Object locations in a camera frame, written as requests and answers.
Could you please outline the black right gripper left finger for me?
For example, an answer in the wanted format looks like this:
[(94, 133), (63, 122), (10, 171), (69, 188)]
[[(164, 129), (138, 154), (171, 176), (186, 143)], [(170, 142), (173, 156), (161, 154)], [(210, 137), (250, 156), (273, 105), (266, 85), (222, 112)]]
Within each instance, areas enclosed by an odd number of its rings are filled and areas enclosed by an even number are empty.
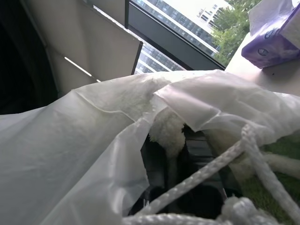
[(149, 205), (168, 190), (168, 169), (165, 149), (157, 142), (146, 140), (141, 149), (149, 186), (141, 196), (143, 206)]

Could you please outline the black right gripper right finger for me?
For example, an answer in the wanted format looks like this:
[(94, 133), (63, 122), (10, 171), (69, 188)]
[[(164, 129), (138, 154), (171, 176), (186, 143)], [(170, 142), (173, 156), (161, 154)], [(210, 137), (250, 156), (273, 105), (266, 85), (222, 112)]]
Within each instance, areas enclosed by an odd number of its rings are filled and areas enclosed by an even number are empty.
[[(188, 125), (185, 125), (183, 132), (186, 138), (187, 150), (198, 170), (218, 156), (209, 145), (202, 131), (194, 132)], [(233, 195), (234, 181), (231, 176), (231, 169), (225, 166), (202, 183), (216, 187), (223, 195)]]

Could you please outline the beige roller blind panel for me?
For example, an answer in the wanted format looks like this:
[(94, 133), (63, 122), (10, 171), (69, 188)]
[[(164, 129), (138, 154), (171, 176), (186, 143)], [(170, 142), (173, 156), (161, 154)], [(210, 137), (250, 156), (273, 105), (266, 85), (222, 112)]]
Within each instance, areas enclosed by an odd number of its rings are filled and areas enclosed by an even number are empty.
[(132, 75), (142, 41), (88, 0), (21, 0), (44, 45), (59, 96)]

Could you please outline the purple tissue pack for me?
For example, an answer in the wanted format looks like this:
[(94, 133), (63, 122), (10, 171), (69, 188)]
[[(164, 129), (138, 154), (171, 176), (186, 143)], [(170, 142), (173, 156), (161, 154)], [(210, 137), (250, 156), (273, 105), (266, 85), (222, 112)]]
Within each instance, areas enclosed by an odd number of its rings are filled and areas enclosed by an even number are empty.
[(258, 68), (300, 58), (300, 0), (261, 0), (248, 17), (242, 57)]

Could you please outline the green tree outside window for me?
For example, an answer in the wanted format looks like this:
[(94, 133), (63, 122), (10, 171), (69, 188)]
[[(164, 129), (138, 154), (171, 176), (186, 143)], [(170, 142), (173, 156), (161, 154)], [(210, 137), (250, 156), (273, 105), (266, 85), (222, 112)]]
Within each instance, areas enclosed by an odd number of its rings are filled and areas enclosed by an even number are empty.
[(226, 0), (230, 6), (217, 13), (213, 43), (219, 47), (214, 59), (227, 66), (249, 33), (249, 11), (261, 0)]

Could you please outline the translucent white plastic drawstring bag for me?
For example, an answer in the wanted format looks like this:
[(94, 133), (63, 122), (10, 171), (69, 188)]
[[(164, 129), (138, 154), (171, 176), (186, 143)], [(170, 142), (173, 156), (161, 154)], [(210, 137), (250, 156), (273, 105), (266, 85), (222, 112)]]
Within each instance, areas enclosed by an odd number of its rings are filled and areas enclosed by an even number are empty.
[[(224, 128), (240, 139), (125, 217), (149, 185), (141, 148), (166, 109), (194, 131)], [(279, 225), (248, 198), (230, 198), (218, 220), (159, 210), (243, 152), (300, 129), (299, 110), (300, 97), (212, 70), (117, 78), (0, 115), (0, 225)]]

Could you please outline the high-rise building outside window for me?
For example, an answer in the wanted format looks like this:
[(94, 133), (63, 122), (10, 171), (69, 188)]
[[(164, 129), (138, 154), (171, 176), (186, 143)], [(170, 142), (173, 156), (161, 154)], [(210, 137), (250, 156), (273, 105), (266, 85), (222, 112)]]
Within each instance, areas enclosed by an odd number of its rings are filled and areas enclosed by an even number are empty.
[(233, 9), (228, 0), (132, 0), (139, 8), (166, 25), (184, 40), (223, 67), (221, 46), (215, 32), (219, 16)]

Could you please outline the black window frame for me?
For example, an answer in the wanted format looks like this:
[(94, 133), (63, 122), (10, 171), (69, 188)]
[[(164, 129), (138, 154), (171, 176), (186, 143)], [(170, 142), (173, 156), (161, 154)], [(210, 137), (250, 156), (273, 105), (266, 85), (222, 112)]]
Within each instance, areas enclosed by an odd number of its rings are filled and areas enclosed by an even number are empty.
[(166, 57), (186, 70), (225, 70), (224, 66), (150, 16), (132, 0), (127, 0), (127, 4), (129, 30)]

